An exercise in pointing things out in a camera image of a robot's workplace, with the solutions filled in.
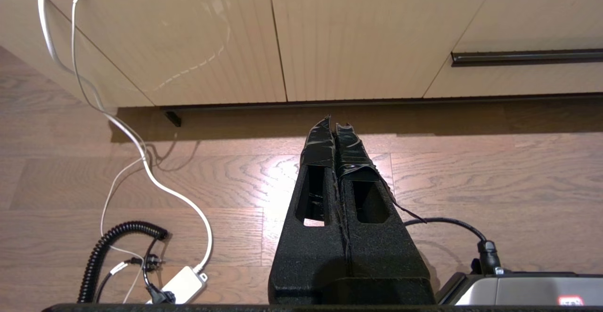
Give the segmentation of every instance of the wooden floor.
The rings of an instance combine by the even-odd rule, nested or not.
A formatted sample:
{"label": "wooden floor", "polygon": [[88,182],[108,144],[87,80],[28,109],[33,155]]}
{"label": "wooden floor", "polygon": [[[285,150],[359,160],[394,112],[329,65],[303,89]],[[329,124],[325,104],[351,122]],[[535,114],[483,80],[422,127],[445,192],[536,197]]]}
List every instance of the wooden floor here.
{"label": "wooden floor", "polygon": [[[180,129],[154,109],[119,110],[151,142],[159,181],[211,221],[209,286],[197,303],[267,303],[304,137],[326,114],[354,125],[398,202],[473,224],[496,241],[505,267],[603,273],[601,99],[196,110],[181,113]],[[0,310],[74,302],[108,188],[137,152],[104,117],[1,49],[0,122]],[[140,168],[119,183],[106,228],[136,219],[173,233],[154,282],[202,258],[196,214]],[[477,243],[469,232],[409,231],[434,288],[469,270]],[[118,245],[144,252],[148,243]],[[125,258],[110,254],[106,265]],[[120,302],[135,273],[115,276],[103,301]],[[130,301],[146,299],[139,282]]]}

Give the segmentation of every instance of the red label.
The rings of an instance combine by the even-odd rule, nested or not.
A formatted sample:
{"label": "red label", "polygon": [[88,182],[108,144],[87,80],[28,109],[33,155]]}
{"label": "red label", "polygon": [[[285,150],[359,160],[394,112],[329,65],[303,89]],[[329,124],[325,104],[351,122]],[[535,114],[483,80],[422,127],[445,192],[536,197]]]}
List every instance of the red label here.
{"label": "red label", "polygon": [[557,302],[560,306],[584,306],[584,301],[580,296],[559,296]]}

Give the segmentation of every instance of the cabinet leg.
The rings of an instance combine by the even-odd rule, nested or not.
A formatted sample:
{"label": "cabinet leg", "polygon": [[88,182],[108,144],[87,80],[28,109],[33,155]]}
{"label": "cabinet leg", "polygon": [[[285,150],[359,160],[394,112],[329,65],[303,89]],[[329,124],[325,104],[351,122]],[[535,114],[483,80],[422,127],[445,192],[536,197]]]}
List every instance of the cabinet leg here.
{"label": "cabinet leg", "polygon": [[182,126],[182,119],[178,116],[178,114],[176,114],[175,112],[172,112],[171,110],[166,110],[164,112],[164,114],[165,114],[165,117],[167,117],[168,120],[174,124],[174,126],[176,126],[176,127]]}

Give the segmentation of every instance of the black drawer handle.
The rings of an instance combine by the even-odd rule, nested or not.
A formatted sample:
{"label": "black drawer handle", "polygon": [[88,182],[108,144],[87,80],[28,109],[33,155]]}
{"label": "black drawer handle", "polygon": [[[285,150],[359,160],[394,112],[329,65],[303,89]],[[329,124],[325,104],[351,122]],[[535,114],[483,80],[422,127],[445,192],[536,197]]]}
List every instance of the black drawer handle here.
{"label": "black drawer handle", "polygon": [[524,52],[450,53],[452,67],[545,65],[603,62],[603,49],[526,50]]}

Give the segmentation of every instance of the power adapter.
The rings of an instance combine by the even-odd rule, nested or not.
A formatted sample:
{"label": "power adapter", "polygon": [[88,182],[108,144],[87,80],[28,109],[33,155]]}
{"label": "power adapter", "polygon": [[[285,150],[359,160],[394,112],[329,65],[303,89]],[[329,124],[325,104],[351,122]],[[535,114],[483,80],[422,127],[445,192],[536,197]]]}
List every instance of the power adapter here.
{"label": "power adapter", "polygon": [[205,289],[206,282],[207,275],[205,273],[198,275],[192,267],[186,266],[161,290],[172,292],[175,296],[175,304],[186,304]]}

